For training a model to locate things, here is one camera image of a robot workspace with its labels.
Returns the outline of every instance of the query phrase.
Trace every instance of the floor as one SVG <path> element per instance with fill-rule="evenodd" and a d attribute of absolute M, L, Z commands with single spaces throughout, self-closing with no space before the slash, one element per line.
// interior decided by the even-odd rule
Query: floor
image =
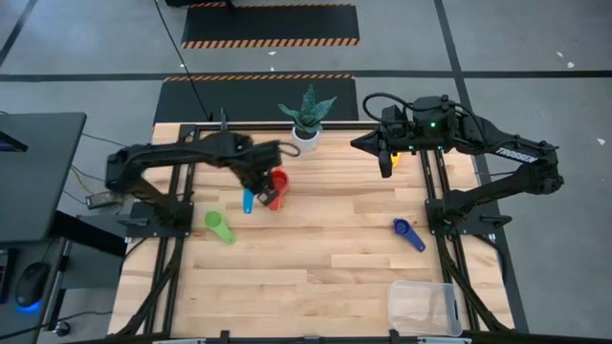
<path fill-rule="evenodd" d="M 607 320 L 612 309 L 612 254 L 607 250 L 612 245 L 612 117 L 607 104 L 612 95 L 612 3 L 351 3 L 360 22 L 357 47 L 275 48 L 276 54 L 265 48 L 191 50 L 183 51 L 186 64 L 191 72 L 359 71 L 358 100 L 372 92 L 409 100 L 446 93 L 463 102 L 468 98 L 476 114 L 504 131 L 559 145 L 566 184 L 558 193 L 518 195 L 499 203 L 502 213 L 514 217 L 506 235 L 527 324 L 532 333 L 612 338 Z M 161 6 L 179 39 L 186 9 Z M 20 30 L 14 30 L 15 24 Z M 445 24 L 449 32 L 441 29 Z M 85 112 L 85 133 L 124 144 L 150 139 L 162 86 L 152 74 L 183 72 L 153 0 L 0 0 L 0 47 L 0 110 Z M 532 71 L 541 73 L 519 73 Z M 116 149 L 82 138 L 75 165 L 102 177 L 105 158 Z M 487 163 L 491 172 L 512 168 L 495 157 L 487 157 Z M 102 189 L 96 181 L 89 184 Z M 85 196 L 74 177 L 66 190 Z M 88 213 L 67 196 L 60 209 Z M 114 299 L 112 285 L 71 292 L 62 314 L 106 311 Z M 100 338 L 108 320 L 76 319 L 73 333 L 61 341 Z M 59 339 L 43 333 L 39 342 Z"/>

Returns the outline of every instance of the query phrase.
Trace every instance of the transparent plastic bin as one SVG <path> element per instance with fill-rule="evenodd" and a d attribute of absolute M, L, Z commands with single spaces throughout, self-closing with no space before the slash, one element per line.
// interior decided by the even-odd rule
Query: transparent plastic bin
<path fill-rule="evenodd" d="M 389 291 L 389 322 L 399 333 L 458 336 L 455 289 L 448 283 L 395 281 Z"/>

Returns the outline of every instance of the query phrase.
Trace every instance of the blue handle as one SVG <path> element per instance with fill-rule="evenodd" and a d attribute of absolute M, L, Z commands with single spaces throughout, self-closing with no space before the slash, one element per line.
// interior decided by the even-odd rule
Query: blue handle
<path fill-rule="evenodd" d="M 399 234 L 406 238 L 410 244 L 417 248 L 419 252 L 423 252 L 425 250 L 425 243 L 423 240 L 419 238 L 419 235 L 412 229 L 412 226 L 408 223 L 408 221 L 404 219 L 395 219 L 393 220 L 393 229 L 396 234 Z"/>
<path fill-rule="evenodd" d="M 252 213 L 252 199 L 254 195 L 249 189 L 245 189 L 245 192 L 242 194 L 242 210 L 245 214 Z"/>

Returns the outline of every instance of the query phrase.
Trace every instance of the hazard stripe tape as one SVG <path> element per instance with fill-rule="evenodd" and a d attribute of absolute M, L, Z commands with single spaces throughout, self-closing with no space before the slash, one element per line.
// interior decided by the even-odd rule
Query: hazard stripe tape
<path fill-rule="evenodd" d="M 331 75 L 207 75 L 207 76 L 192 76 L 192 81 L 235 81 L 235 80 L 272 80 L 272 79 L 305 79 L 305 78 L 355 78 L 350 74 L 331 74 Z M 164 79 L 164 82 L 171 81 L 189 81 L 188 76 L 171 76 Z"/>
<path fill-rule="evenodd" d="M 349 47 L 360 43 L 358 38 L 279 38 L 189 41 L 181 44 L 183 49 L 227 49 L 269 47 Z"/>
<path fill-rule="evenodd" d="M 331 7 L 331 6 L 353 6 L 353 4 L 285 4 L 285 5 L 235 5 L 236 8 L 278 8 L 278 7 Z M 214 3 L 204 3 L 204 4 L 195 4 L 189 6 L 190 9 L 195 8 L 204 8 L 204 7 L 226 7 L 226 3 L 224 2 L 214 2 Z"/>

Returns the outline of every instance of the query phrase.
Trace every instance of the red cup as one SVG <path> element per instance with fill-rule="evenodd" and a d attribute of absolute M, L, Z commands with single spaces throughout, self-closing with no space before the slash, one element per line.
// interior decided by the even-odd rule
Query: red cup
<path fill-rule="evenodd" d="M 275 168 L 272 170 L 272 182 L 274 183 L 274 189 L 278 191 L 278 197 L 274 202 L 268 204 L 270 210 L 279 210 L 280 201 L 282 201 L 283 195 L 289 190 L 289 176 L 281 168 Z"/>

